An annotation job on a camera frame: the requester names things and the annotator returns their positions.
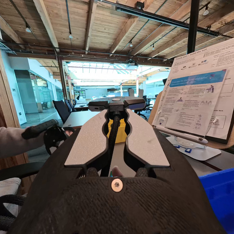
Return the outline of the yellow plastic box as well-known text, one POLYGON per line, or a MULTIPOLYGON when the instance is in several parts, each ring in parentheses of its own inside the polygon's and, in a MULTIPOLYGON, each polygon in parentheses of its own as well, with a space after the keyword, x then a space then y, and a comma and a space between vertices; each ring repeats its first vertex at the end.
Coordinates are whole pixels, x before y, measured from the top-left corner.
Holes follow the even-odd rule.
MULTIPOLYGON (((108 138, 109 138, 110 131, 111 131, 111 128, 112 128, 112 124, 113 124, 113 120, 110 119, 110 121, 108 123, 108 127, 109 127, 109 132, 107 134, 108 138)), ((127 134, 125 133, 125 126, 126 126, 126 124, 124 122, 124 119, 121 119, 120 120, 120 125, 118 127, 118 132, 117 132, 115 143, 125 142, 126 137, 127 137, 127 134)))

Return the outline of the blue header paper sheet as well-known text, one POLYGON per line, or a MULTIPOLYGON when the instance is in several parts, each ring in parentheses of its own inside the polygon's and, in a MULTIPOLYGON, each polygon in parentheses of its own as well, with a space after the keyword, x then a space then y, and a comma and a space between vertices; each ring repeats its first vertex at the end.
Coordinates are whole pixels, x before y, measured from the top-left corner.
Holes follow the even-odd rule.
POLYGON ((160 113, 165 128, 204 136, 226 74, 216 68, 172 77, 160 113))

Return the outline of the black vertical pole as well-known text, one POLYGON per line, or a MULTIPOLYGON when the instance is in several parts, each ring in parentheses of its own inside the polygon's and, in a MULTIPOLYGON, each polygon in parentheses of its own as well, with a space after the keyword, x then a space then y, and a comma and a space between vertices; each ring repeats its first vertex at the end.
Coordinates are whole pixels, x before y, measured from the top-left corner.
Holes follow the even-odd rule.
POLYGON ((187 54, 190 54, 195 51, 196 36, 197 36, 197 24, 199 16, 199 0, 191 1, 190 9, 190 21, 189 21, 189 30, 188 30, 188 42, 187 42, 187 54))

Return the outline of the black lighting track rail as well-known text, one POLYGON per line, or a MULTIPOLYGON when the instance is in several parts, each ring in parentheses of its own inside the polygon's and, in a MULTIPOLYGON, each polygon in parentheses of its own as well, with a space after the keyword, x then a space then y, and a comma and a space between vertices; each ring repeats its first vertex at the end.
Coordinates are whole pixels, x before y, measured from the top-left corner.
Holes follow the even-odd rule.
MULTIPOLYGON (((170 18, 167 18, 167 17, 164 17, 164 16, 159 16, 159 15, 153 14, 153 13, 148 13, 146 11, 135 9, 135 8, 132 8, 132 7, 123 6, 121 4, 117 4, 115 6, 115 10, 119 11, 119 12, 130 14, 130 15, 133 15, 133 16, 138 16, 138 17, 141 17, 141 18, 144 18, 144 19, 148 19, 148 20, 151 20, 151 21, 160 22, 160 23, 167 24, 167 25, 170 25, 170 26, 179 27, 179 28, 182 28, 182 29, 189 30, 189 24, 188 23, 181 22, 181 21, 174 20, 174 19, 170 19, 170 18)), ((199 26, 197 26, 197 32, 201 33, 201 34, 206 34, 206 35, 209 35, 209 36, 215 36, 215 37, 222 36, 222 37, 226 37, 226 38, 232 38, 231 36, 224 35, 224 34, 221 34, 220 32, 208 30, 208 29, 205 29, 205 28, 202 28, 202 27, 199 27, 199 26)))

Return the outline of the person's left forearm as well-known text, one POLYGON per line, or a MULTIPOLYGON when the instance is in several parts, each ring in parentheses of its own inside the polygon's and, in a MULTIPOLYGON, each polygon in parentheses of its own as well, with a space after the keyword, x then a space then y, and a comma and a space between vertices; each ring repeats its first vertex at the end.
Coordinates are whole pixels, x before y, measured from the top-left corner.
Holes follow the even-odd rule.
POLYGON ((24 129, 0 127, 0 159, 16 156, 44 145, 44 132, 38 137, 25 140, 24 129))

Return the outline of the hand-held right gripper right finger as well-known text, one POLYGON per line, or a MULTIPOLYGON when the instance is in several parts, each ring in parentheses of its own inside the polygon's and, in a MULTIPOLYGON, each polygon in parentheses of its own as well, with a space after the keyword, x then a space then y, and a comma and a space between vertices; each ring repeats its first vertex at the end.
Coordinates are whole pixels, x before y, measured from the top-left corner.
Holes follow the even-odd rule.
POLYGON ((124 117, 124 162, 130 168, 168 168, 170 163, 152 126, 130 109, 124 117))

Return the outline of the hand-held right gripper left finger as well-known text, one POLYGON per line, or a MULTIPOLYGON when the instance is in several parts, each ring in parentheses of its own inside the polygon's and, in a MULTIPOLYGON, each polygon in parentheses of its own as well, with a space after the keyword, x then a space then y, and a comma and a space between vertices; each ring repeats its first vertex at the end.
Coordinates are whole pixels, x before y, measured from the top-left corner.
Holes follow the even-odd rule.
POLYGON ((103 169, 107 165, 110 158, 107 137, 109 121, 109 111, 103 110, 81 127, 65 167, 103 169))

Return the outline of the white document stand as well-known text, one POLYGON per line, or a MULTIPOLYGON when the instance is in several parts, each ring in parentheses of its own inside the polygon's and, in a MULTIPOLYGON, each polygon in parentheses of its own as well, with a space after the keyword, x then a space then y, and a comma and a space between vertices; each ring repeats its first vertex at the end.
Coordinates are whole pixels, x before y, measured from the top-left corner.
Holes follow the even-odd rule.
POLYGON ((204 137, 170 130, 165 127, 154 126, 160 132, 170 135, 166 139, 181 153, 198 161, 206 161, 221 154, 221 150, 206 146, 208 141, 204 137))

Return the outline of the white instruction sheet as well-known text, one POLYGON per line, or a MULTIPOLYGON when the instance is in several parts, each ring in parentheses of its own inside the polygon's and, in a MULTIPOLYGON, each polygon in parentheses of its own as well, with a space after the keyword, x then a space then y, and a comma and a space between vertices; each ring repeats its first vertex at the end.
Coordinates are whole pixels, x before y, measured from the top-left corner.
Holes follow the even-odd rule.
POLYGON ((218 138, 224 142, 228 141, 234 124, 234 39, 174 59, 161 95, 156 116, 154 117, 154 126, 165 127, 164 125, 167 119, 164 117, 161 118, 160 113, 162 102, 172 77, 189 75, 192 72, 206 72, 216 68, 227 69, 227 74, 205 135, 206 139, 211 137, 218 138))

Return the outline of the blue plastic bin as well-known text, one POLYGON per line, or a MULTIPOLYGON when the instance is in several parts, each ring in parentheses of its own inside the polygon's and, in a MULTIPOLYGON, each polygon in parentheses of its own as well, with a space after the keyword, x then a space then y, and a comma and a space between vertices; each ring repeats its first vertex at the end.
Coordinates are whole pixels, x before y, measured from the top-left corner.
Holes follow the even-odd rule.
POLYGON ((219 222, 234 233, 234 168, 199 177, 219 222))

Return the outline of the black office chair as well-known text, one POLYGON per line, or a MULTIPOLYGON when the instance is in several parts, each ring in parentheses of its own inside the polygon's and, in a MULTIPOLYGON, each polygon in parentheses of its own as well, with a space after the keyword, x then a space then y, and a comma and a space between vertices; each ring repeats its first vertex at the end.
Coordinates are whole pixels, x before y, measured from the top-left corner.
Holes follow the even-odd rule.
POLYGON ((70 112, 68 111, 67 107, 65 106, 65 103, 63 101, 54 101, 53 104, 55 109, 57 110, 63 124, 67 121, 67 119, 70 116, 70 112))

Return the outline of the person's grey clothing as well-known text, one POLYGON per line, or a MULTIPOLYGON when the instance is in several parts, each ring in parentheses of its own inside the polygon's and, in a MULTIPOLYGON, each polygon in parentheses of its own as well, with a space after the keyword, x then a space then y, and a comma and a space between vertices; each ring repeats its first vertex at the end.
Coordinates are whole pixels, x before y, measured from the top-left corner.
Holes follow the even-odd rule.
MULTIPOLYGON (((0 181, 0 196, 16 195, 18 188, 20 186, 20 183, 21 183, 21 179, 19 178, 10 178, 10 179, 0 181)), ((4 206, 13 215, 17 216, 18 211, 19 211, 18 205, 4 203, 4 206)))

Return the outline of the white office table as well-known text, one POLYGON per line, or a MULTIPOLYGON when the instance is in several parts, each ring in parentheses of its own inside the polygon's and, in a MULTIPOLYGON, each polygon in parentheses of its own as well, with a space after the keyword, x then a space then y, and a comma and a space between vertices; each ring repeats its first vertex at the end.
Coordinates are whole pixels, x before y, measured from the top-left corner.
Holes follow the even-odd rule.
POLYGON ((81 128, 89 119, 99 114, 100 112, 81 111, 72 112, 63 127, 72 127, 73 129, 81 128))

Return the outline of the grey video switch box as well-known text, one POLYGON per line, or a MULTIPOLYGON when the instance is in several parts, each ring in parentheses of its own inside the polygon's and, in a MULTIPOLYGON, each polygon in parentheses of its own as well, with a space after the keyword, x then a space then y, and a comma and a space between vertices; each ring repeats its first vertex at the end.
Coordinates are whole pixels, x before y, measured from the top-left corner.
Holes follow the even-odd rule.
POLYGON ((143 98, 130 97, 130 96, 117 96, 97 98, 88 103, 88 108, 92 112, 101 112, 103 110, 113 111, 125 111, 130 110, 142 110, 144 109, 146 102, 143 98))

